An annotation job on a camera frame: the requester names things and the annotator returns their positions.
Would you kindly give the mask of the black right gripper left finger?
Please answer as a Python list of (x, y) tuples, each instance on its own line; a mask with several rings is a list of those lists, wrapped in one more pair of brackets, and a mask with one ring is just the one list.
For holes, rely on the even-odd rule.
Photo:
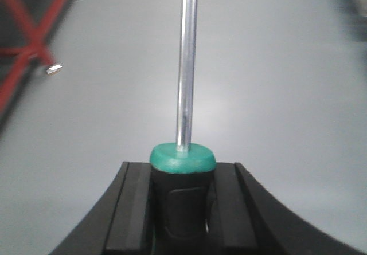
[(123, 162), (94, 207), (52, 254), (151, 254), (151, 166)]

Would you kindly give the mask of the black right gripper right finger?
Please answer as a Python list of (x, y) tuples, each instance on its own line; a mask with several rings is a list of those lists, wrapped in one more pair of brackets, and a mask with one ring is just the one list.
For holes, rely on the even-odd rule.
[(217, 254), (360, 254), (270, 194), (240, 163), (218, 163), (212, 230)]

